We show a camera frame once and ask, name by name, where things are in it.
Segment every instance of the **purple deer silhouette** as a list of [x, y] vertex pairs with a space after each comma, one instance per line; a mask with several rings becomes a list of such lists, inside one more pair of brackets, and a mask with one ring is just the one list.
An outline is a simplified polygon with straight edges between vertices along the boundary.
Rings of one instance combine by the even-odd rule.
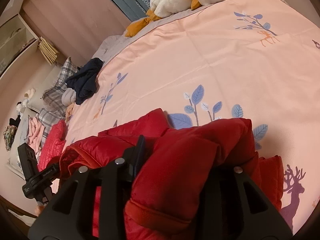
[[296, 215], [300, 203], [299, 194], [304, 193], [304, 187], [299, 183], [299, 181], [304, 178], [306, 173], [302, 174], [302, 169], [300, 172], [300, 170], [298, 170], [298, 168], [296, 167], [296, 175], [294, 176], [290, 166], [287, 165], [287, 167], [288, 169], [284, 172], [284, 182], [287, 184], [287, 188], [285, 188], [283, 192], [287, 191], [287, 193], [291, 193], [291, 203], [282, 208], [280, 210], [280, 214], [292, 230], [292, 219]]

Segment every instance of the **pink duvet cover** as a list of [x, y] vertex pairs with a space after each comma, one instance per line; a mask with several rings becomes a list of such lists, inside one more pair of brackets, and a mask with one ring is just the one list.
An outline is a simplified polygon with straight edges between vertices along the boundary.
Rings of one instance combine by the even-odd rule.
[[75, 106], [65, 146], [158, 107], [177, 129], [249, 118], [259, 155], [282, 157], [282, 215], [297, 232], [320, 195], [320, 30], [280, 0], [175, 17], [100, 56], [100, 88]]

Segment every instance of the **metal screw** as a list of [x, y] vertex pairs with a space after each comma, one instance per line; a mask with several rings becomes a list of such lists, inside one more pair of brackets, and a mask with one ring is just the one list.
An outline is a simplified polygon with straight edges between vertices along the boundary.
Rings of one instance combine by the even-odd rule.
[[79, 172], [80, 173], [85, 173], [85, 172], [87, 172], [88, 171], [88, 167], [87, 166], [81, 166], [80, 168], [79, 168]]
[[242, 173], [243, 172], [243, 169], [239, 166], [234, 167], [233, 170], [235, 173]]
[[124, 160], [124, 158], [117, 158], [117, 159], [115, 159], [115, 163], [116, 164], [123, 164], [125, 162], [125, 160]]

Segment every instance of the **deer print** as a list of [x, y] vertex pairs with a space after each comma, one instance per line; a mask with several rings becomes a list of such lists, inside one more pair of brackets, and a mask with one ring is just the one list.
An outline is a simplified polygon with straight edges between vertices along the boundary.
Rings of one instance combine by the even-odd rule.
[[273, 43], [276, 43], [276, 42], [273, 40], [273, 38], [275, 38], [277, 41], [279, 41], [275, 36], [272, 37], [272, 36], [270, 35], [270, 33], [266, 32], [266, 31], [259, 31], [259, 32], [257, 32], [257, 33], [263, 34], [263, 35], [266, 36], [264, 39], [260, 40], [260, 41], [261, 41], [261, 44], [263, 45], [263, 47], [265, 47], [265, 45], [264, 45], [263, 42], [262, 42], [263, 40], [269, 42], [270, 44], [272, 44], [272, 43], [271, 43], [270, 41], [268, 41], [269, 38], [271, 38], [271, 40], [273, 41]]
[[98, 118], [101, 108], [102, 106], [99, 107], [98, 112], [93, 116], [93, 120], [96, 120]]
[[300, 171], [296, 167], [296, 175], [293, 175], [293, 171], [290, 166], [287, 165], [287, 167], [288, 169], [284, 172], [284, 182], [287, 184], [287, 188], [283, 191], [291, 193], [291, 203], [282, 208], [280, 210], [280, 214], [292, 230], [292, 220], [296, 215], [300, 203], [299, 194], [304, 193], [304, 187], [299, 183], [299, 181], [304, 178], [306, 173], [303, 174], [302, 169]]
[[312, 203], [312, 206], [313, 206], [313, 207], [316, 207], [319, 201], [320, 201], [320, 196], [318, 197], [318, 199], [316, 199], [316, 200]]

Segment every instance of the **orange deer print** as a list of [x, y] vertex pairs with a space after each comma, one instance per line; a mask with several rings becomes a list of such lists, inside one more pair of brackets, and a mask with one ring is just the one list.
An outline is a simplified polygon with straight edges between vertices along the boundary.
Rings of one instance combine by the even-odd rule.
[[263, 34], [263, 35], [266, 36], [265, 38], [263, 38], [262, 40], [260, 40], [260, 41], [261, 41], [261, 44], [263, 45], [263, 47], [265, 47], [265, 45], [263, 44], [263, 41], [267, 41], [267, 42], [269, 42], [270, 44], [272, 44], [270, 41], [268, 41], [269, 38], [271, 38], [271, 40], [273, 41], [273, 43], [276, 43], [276, 42], [273, 40], [273, 38], [275, 38], [277, 41], [279, 41], [275, 36], [271, 36], [270, 33], [266, 32], [266, 31], [259, 31], [259, 32], [257, 32], [257, 33]]
[[98, 118], [101, 108], [102, 106], [99, 107], [98, 112], [93, 116], [93, 120], [96, 120]]
[[318, 197], [317, 200], [315, 200], [315, 201], [312, 203], [312, 206], [313, 206], [313, 207], [316, 207], [319, 201], [320, 201], [320, 196]]

